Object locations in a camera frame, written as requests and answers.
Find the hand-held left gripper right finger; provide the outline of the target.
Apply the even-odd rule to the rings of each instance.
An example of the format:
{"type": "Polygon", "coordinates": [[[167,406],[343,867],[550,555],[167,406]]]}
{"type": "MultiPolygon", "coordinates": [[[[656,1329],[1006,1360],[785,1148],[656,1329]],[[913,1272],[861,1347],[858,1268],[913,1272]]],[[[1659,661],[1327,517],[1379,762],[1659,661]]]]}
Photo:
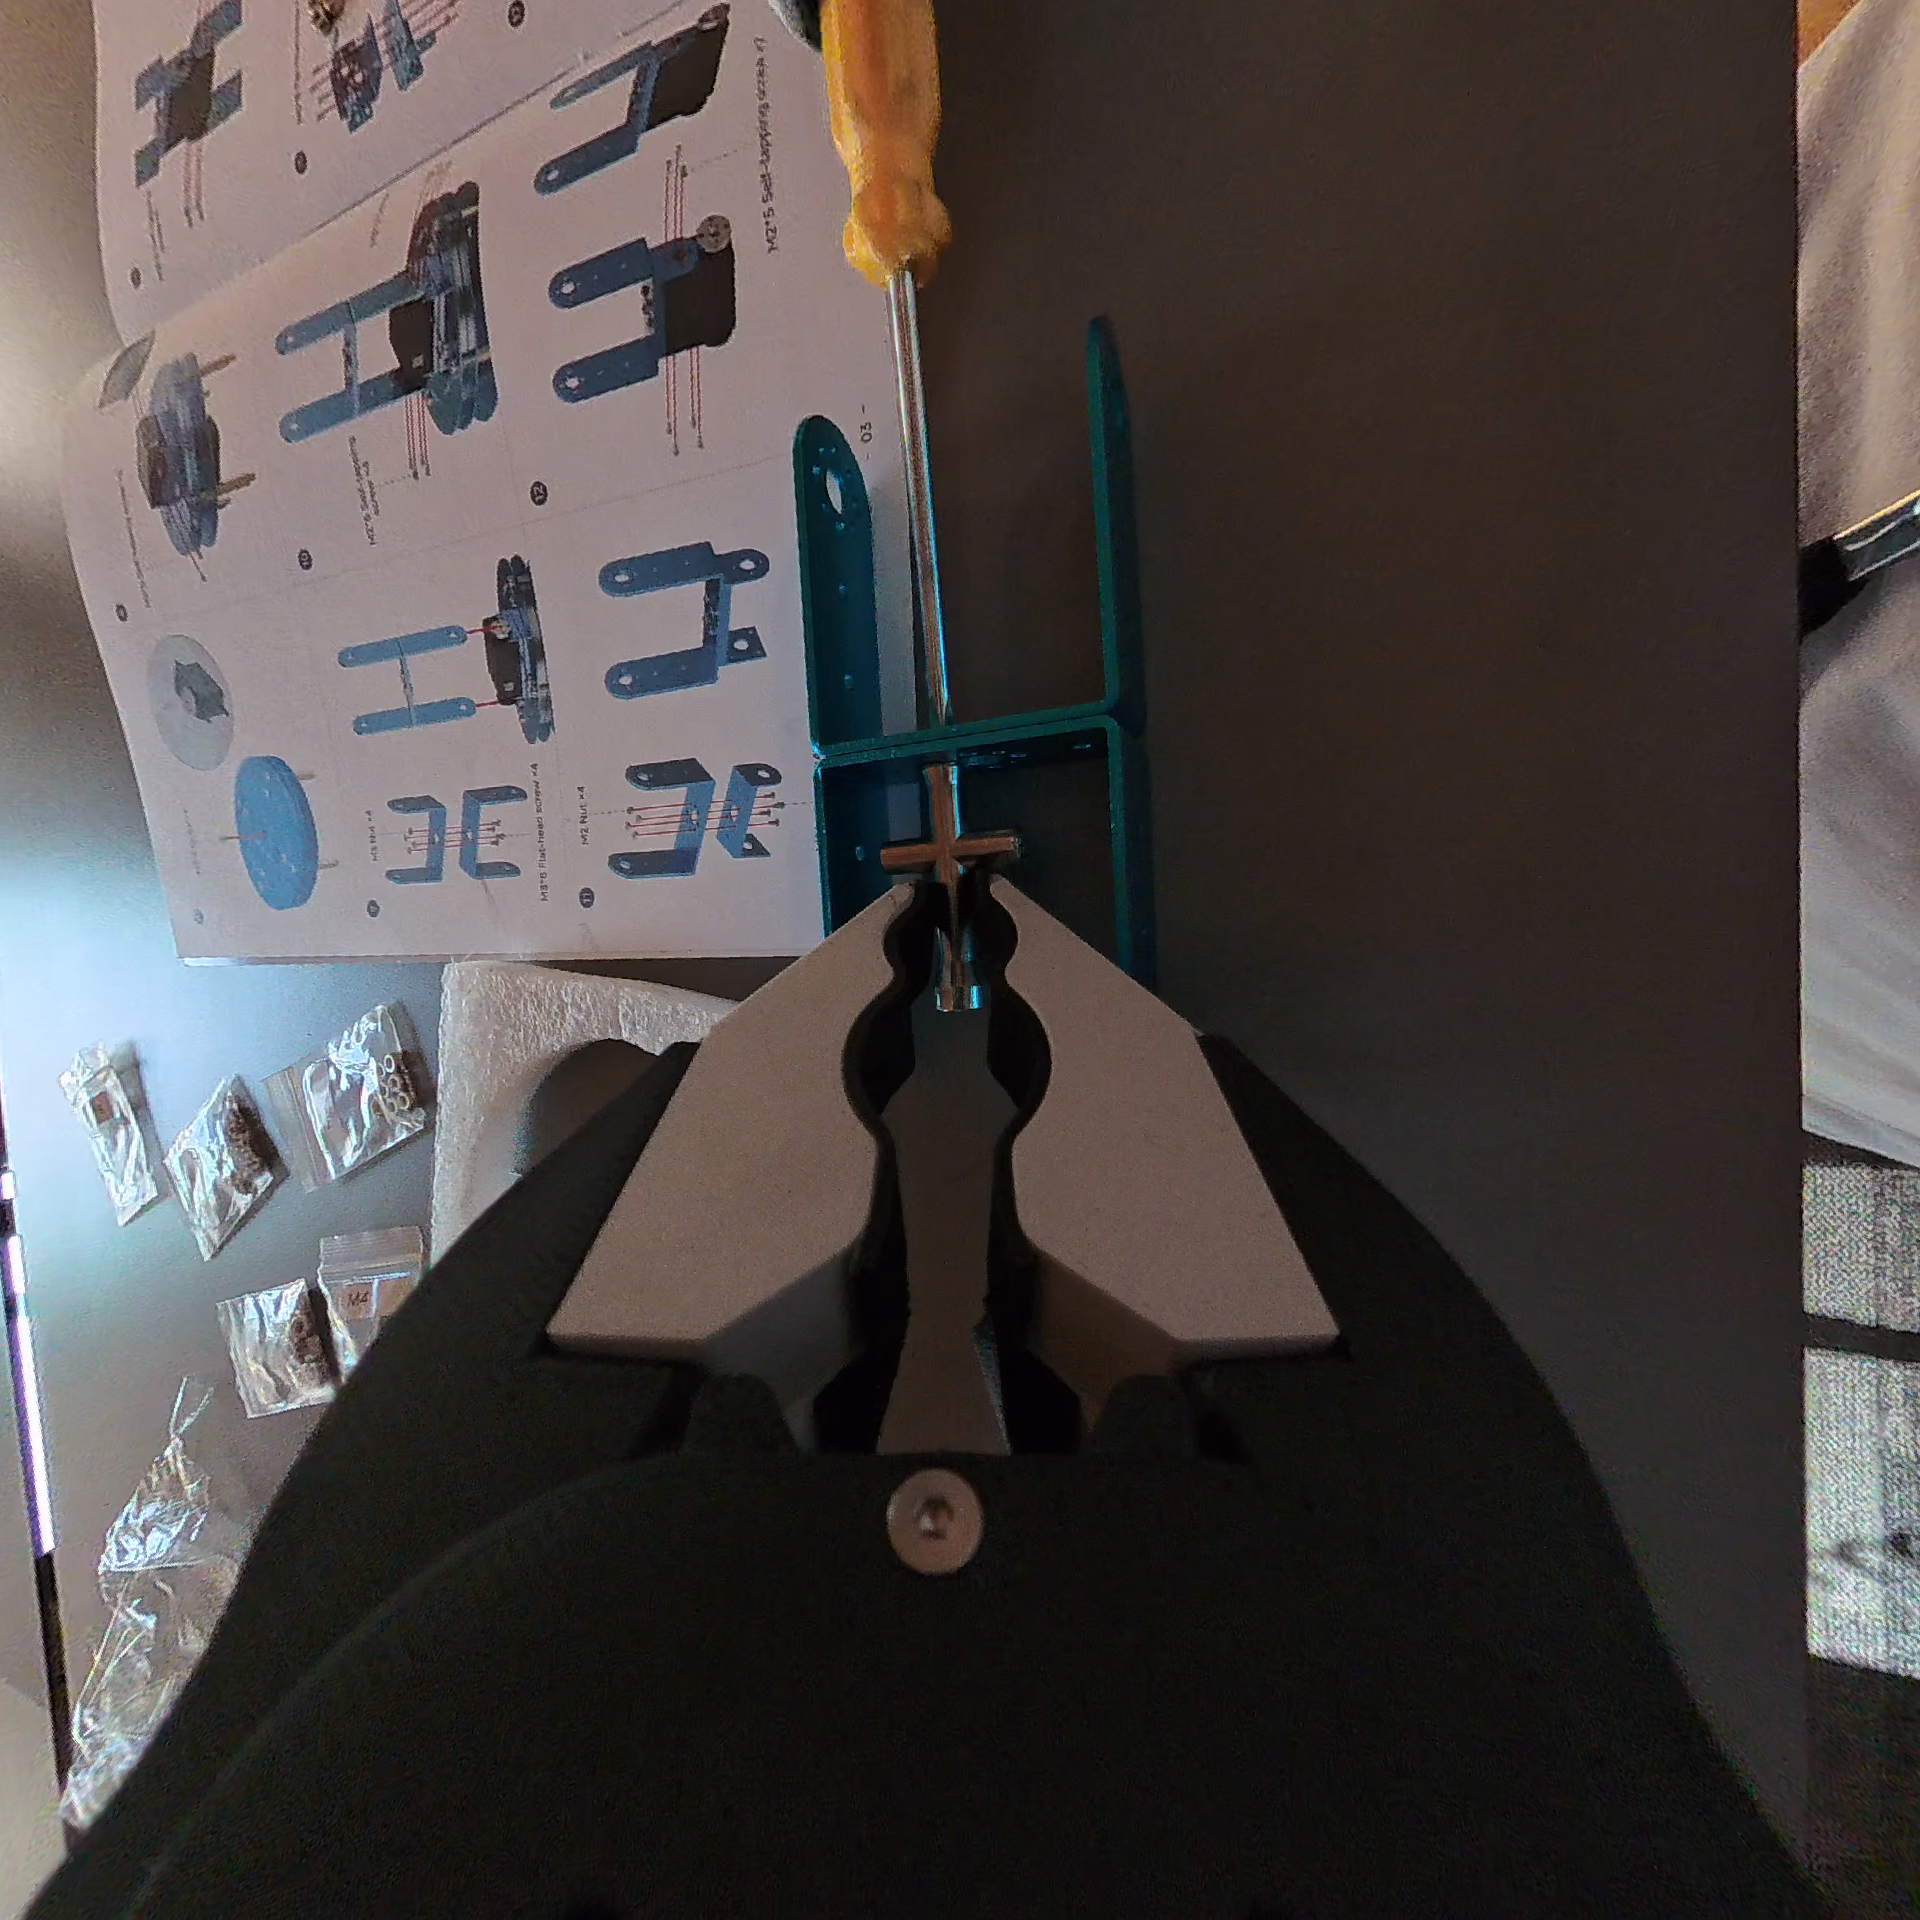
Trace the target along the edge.
{"type": "Polygon", "coordinates": [[[1332,1350],[1204,1033],[1006,875],[973,891],[973,956],[1012,1101],[973,1335],[1006,1445],[1073,1454],[1127,1377],[1332,1350]]]}

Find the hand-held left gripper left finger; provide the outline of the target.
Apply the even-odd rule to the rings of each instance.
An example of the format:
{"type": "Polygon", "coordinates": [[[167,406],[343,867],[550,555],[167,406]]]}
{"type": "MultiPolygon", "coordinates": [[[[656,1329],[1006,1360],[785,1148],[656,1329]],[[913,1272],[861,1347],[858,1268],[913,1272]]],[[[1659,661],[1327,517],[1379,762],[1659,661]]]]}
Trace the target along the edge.
{"type": "Polygon", "coordinates": [[[870,1454],[908,1329],[883,1107],[918,1072],[924,891],[896,886],[690,1051],[548,1339],[766,1382],[870,1454]]]}

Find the silver cross wrench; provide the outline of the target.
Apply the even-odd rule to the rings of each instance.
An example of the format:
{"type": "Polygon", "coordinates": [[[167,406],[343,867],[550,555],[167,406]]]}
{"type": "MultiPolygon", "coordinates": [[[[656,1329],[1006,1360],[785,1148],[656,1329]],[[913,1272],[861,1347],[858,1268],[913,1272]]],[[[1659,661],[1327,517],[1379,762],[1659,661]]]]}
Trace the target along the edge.
{"type": "Polygon", "coordinates": [[[973,973],[973,880],[1006,872],[1021,860],[1016,827],[968,827],[962,804],[962,768],[924,762],[924,831],[918,839],[889,839],[879,867],[889,875],[924,875],[944,891],[940,934],[940,1012],[977,1012],[987,989],[973,973]]]}

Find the yellow handled screwdriver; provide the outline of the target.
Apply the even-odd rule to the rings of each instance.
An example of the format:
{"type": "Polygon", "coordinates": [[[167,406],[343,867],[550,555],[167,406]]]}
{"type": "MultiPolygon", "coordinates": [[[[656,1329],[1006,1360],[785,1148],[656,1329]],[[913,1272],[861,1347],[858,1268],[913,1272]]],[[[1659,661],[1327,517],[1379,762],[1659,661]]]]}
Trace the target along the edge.
{"type": "Polygon", "coordinates": [[[918,284],[951,243],[934,189],[944,128],[940,25],[930,0],[821,5],[826,128],[848,178],[847,260],[883,292],[897,370],[903,493],[918,573],[918,661],[924,713],[951,724],[940,520],[930,479],[918,284]]]}

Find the grey desk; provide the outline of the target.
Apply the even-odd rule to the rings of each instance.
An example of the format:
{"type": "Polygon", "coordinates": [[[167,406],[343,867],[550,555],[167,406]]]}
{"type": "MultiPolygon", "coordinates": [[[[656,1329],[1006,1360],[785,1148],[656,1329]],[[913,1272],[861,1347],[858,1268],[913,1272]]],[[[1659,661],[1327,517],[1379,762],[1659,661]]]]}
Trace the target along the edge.
{"type": "Polygon", "coordinates": [[[1791,25],[940,5],[951,621],[1118,323],[1163,984],[1335,1356],[908,1461],[423,1319],[46,1915],[1824,1915],[1799,1796],[1791,25]]]}

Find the pile of small screw bags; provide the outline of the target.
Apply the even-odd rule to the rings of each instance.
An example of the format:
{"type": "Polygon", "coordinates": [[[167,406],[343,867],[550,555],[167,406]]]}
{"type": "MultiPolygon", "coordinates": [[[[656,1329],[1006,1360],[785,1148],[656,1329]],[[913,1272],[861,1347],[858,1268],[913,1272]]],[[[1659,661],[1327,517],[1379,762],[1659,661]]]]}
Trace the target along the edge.
{"type": "MultiPolygon", "coordinates": [[[[176,1198],[201,1259],[294,1185],[318,1198],[386,1163],[433,1127],[433,1078],[406,1002],[376,1002],[274,1072],[254,1091],[219,1078],[172,1146],[136,1089],[136,1051],[87,1043],[59,1076],[121,1225],[176,1198]]],[[[425,1268],[418,1225],[326,1233],[318,1268],[215,1305],[245,1417],[333,1399],[425,1268]]]]}

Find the crumpled clear plastic wrap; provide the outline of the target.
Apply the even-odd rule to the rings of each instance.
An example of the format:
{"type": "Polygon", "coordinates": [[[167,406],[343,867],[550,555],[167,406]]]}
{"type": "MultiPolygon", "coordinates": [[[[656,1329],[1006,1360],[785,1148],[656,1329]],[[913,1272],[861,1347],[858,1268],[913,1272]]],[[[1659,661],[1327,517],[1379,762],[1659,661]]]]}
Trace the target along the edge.
{"type": "Polygon", "coordinates": [[[105,1635],[72,1709],[60,1822],[87,1833],[156,1742],[232,1600],[254,1520],[209,1377],[179,1377],[167,1440],[105,1527],[105,1635]]]}

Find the person's white shirt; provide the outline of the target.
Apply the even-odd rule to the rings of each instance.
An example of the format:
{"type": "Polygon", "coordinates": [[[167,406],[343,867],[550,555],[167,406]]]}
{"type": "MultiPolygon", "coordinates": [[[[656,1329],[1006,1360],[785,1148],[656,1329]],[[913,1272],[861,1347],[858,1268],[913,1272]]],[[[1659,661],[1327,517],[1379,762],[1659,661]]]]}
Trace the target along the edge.
{"type": "MultiPolygon", "coordinates": [[[[1916,504],[1920,10],[1799,5],[1799,552],[1916,504]]],[[[1920,1160],[1916,552],[1838,580],[1799,642],[1799,1120],[1920,1160]]]]}

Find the printed instruction sheet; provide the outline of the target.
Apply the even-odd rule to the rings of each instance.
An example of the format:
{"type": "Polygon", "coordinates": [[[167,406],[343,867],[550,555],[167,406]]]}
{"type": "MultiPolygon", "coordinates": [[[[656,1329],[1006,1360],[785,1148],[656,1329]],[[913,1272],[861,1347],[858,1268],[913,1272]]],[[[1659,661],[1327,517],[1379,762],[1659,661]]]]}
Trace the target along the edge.
{"type": "Polygon", "coordinates": [[[804,429],[897,451],[777,5],[101,10],[161,284],[60,509],[176,956],[826,930],[804,429]]]}

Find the white foam frame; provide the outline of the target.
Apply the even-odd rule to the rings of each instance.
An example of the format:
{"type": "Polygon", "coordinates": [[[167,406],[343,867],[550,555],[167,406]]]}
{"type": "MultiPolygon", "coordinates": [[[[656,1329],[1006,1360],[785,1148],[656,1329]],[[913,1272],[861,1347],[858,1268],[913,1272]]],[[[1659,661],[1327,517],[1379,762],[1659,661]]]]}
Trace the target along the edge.
{"type": "Polygon", "coordinates": [[[519,1182],[519,1132],[543,1084],[594,1043],[656,1055],[701,1043],[732,999],[509,962],[453,962],[441,984],[434,1177],[425,1255],[519,1182]]]}

